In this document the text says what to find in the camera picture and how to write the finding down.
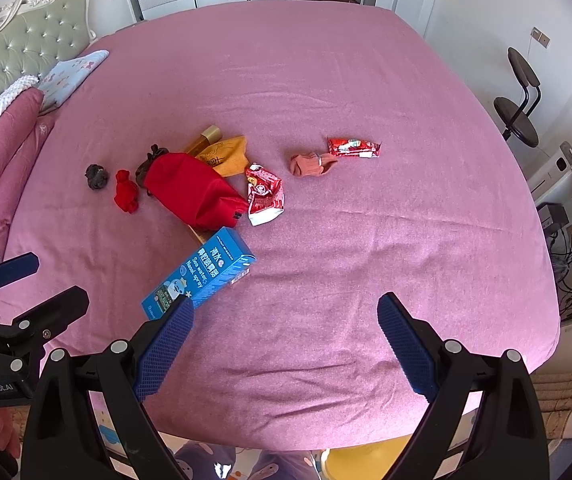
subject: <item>stool backrest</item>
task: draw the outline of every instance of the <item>stool backrest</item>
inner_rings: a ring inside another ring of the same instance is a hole
[[[512,46],[508,48],[508,61],[511,63],[512,71],[515,73],[517,81],[520,82],[520,85],[522,85],[524,89],[526,89],[529,84],[535,88],[540,85],[540,80],[537,79],[528,61]]]

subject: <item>human hand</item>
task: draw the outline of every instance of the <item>human hand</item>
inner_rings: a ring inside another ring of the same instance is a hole
[[[14,458],[19,458],[21,454],[19,435],[14,431],[8,408],[0,408],[0,451],[4,450],[7,450]]]

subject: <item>blue gripper pad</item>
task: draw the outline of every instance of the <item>blue gripper pad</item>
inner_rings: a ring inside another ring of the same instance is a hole
[[[379,298],[377,320],[413,392],[432,402],[439,391],[435,363],[415,329],[388,295]]]
[[[37,272],[39,259],[34,253],[26,253],[0,264],[0,288]]]
[[[157,393],[166,373],[170,369],[179,349],[188,337],[194,322],[195,309],[190,298],[186,298],[166,320],[157,338],[150,343],[138,361],[134,394],[139,402]]]

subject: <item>yellow stool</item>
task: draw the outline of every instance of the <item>yellow stool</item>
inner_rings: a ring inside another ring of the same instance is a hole
[[[327,449],[322,472],[328,480],[381,480],[403,451],[411,435],[364,446]]]

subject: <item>red and white wrapper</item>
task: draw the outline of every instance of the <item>red and white wrapper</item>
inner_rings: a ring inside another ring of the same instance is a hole
[[[248,179],[248,218],[252,225],[274,220],[284,212],[284,190],[281,179],[259,164],[245,170]]]
[[[359,139],[328,139],[328,151],[335,156],[362,156],[371,158],[379,156],[379,147],[368,140]]]

